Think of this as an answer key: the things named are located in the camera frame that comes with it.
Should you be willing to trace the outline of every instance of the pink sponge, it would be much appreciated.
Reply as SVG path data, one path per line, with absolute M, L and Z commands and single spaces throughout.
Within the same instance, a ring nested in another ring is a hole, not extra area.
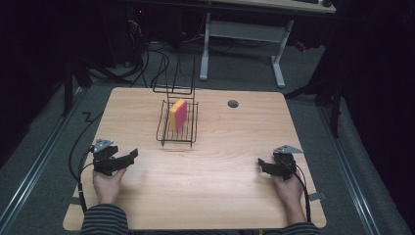
M 179 99 L 169 110 L 170 128 L 178 130 L 187 119 L 187 101 Z

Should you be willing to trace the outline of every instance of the wooden table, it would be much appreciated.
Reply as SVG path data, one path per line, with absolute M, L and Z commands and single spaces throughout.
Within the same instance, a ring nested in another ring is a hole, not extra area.
M 139 156 L 122 179 L 116 203 L 138 229 L 253 229 L 287 225 L 285 210 L 268 174 L 257 159 L 272 163 L 273 149 L 301 149 L 284 96 L 277 92 L 197 90 L 196 142 L 156 138 L 165 94 L 146 88 L 116 88 L 109 99 L 96 138 L 114 140 L 119 152 L 135 148 Z M 228 107 L 236 100 L 238 108 Z M 303 154 L 294 154 L 308 192 L 315 187 Z M 92 162 L 92 155 L 87 163 Z M 97 204 L 92 166 L 82 175 L 88 207 Z M 311 205 L 312 221 L 326 224 L 320 202 Z M 69 205 L 66 230 L 79 230 L 83 213 Z

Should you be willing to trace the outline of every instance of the wrist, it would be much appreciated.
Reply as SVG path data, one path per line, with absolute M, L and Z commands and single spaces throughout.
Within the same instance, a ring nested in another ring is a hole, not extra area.
M 304 212 L 302 211 L 302 206 L 300 203 L 285 204 L 285 209 L 289 225 L 300 222 L 306 222 L 306 218 Z

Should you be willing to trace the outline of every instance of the desk leg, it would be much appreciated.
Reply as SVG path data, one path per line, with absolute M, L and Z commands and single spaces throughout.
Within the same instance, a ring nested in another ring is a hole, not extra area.
M 205 26 L 205 47 L 204 53 L 202 55 L 202 64 L 201 64 L 201 80 L 208 79 L 208 38 L 210 34 L 210 13 L 207 13 L 207 23 Z
M 277 86 L 279 88 L 285 87 L 284 77 L 283 77 L 283 74 L 281 73 L 281 68 L 280 68 L 280 60 L 281 60 L 281 57 L 283 56 L 284 48 L 287 44 L 288 37 L 290 36 L 293 23 L 294 23 L 293 20 L 290 20 L 288 22 L 287 27 L 284 30 L 284 34 L 283 34 L 283 38 L 280 43 L 278 54 L 276 56 L 271 57 L 272 68 L 274 68 L 274 75 L 275 75 L 275 79 L 277 80 Z

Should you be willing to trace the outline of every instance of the metal rail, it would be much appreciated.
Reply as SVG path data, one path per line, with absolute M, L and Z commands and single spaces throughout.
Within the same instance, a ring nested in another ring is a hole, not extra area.
M 8 234 L 8 231 L 12 227 L 13 222 L 15 221 L 25 201 L 27 200 L 34 186 L 36 185 L 36 182 L 42 174 L 46 164 L 51 159 L 51 152 L 54 149 L 55 144 L 59 140 L 60 136 L 62 135 L 68 121 L 70 120 L 70 117 L 73 114 L 73 111 L 75 110 L 75 107 L 83 99 L 85 94 L 86 90 L 84 89 L 78 88 L 76 90 L 74 97 L 75 103 L 73 108 L 66 116 L 61 117 L 58 124 L 55 126 L 54 130 L 49 135 L 49 138 L 47 139 L 45 145 L 43 146 L 42 150 L 37 156 L 37 159 L 33 163 L 33 166 L 30 168 L 29 172 L 27 173 L 18 190 L 16 191 L 14 197 L 10 201 L 8 207 L 6 207 L 6 209 L 3 211 L 3 214 L 0 217 L 0 234 Z
M 345 177 L 346 186 L 350 192 L 351 198 L 356 206 L 357 213 L 360 216 L 363 227 L 366 230 L 367 234 L 378 235 L 381 234 L 376 224 L 375 218 L 373 217 L 369 205 L 367 204 L 366 198 L 363 195 L 363 192 L 360 189 L 359 184 L 357 183 L 356 178 L 354 177 L 353 171 L 348 163 L 345 151 L 342 148 L 340 140 L 333 135 L 333 132 L 330 128 L 330 117 L 327 114 L 327 111 L 323 107 L 317 107 L 317 112 L 320 117 L 326 123 L 325 129 L 330 135 L 330 139 L 336 149 L 337 156 L 339 158 L 339 163 L 341 166 L 341 171 Z

